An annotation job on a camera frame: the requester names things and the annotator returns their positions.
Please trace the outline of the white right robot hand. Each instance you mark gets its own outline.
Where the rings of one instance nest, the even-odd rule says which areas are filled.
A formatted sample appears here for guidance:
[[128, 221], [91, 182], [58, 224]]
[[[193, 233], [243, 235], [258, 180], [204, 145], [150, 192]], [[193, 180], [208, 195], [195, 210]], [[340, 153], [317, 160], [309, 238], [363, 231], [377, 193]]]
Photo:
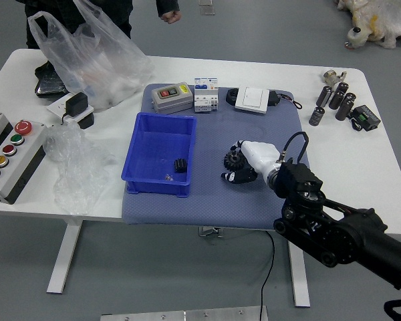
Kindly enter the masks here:
[[243, 184], [262, 177], [268, 185], [281, 166], [279, 157], [273, 144], [238, 140], [223, 159], [228, 172], [222, 173], [221, 178], [232, 184]]

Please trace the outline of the person's left hand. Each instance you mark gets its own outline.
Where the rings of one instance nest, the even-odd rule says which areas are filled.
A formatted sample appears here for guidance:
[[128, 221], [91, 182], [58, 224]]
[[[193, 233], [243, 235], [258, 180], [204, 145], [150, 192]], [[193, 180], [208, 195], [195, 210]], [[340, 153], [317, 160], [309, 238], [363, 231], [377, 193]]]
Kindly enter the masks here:
[[160, 19], [167, 24], [173, 24], [176, 23], [177, 21], [180, 21], [181, 17], [182, 14], [180, 11], [169, 11], [162, 14], [160, 16]]

